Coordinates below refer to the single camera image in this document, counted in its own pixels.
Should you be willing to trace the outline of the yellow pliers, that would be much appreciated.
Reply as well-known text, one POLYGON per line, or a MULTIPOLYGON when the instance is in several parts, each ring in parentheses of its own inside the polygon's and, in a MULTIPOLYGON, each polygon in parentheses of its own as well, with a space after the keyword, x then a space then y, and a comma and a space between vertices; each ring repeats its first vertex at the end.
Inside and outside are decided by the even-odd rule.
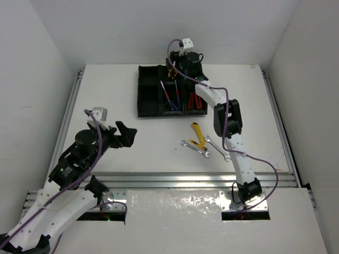
POLYGON ((169 80, 174 80, 177 76, 177 71, 174 68, 168 68, 167 77, 169 80))
POLYGON ((198 148, 200 148, 201 150, 204 150, 204 151, 207 151, 207 147, 205 147, 204 145, 192 140, 192 139, 189 139, 189 142, 192 143, 193 145, 197 146, 198 148))

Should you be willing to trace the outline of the red utility knife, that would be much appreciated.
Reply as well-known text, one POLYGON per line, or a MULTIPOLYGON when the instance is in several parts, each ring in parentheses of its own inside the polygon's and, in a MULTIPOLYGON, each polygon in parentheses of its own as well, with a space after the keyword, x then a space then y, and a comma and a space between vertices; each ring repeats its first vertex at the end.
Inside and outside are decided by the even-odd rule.
POLYGON ((187 111, 194 110, 194 100, 195 100, 194 98, 195 98, 195 93, 193 92, 187 93, 187 96, 186 96, 186 110, 187 111))
POLYGON ((195 94, 195 103, 197 110, 201 110, 203 108, 201 97, 198 96, 197 94, 195 94))

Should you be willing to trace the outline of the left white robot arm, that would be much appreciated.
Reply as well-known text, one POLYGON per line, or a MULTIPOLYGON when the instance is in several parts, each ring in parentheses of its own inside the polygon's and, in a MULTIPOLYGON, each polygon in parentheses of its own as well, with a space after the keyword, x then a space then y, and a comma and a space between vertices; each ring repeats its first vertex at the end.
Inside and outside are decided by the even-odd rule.
POLYGON ((44 188, 20 222, 1 234, 1 250, 9 253, 48 253, 54 240, 92 208, 110 210, 113 193, 90 173, 110 149, 130 148, 137 130, 121 121, 115 127, 88 122, 60 156, 44 188))

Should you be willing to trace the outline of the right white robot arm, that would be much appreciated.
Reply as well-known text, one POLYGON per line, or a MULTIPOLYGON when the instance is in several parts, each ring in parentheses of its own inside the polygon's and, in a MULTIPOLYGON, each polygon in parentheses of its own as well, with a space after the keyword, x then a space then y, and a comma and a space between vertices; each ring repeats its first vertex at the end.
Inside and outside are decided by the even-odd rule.
POLYGON ((214 87, 202 72, 200 54, 169 51, 166 64, 192 82, 195 93, 213 109, 213 127, 222 138, 222 147, 230 155, 236 173, 238 197, 242 204, 262 192, 261 184, 251 169, 242 139, 242 116, 239 102, 229 99, 224 87, 214 87))

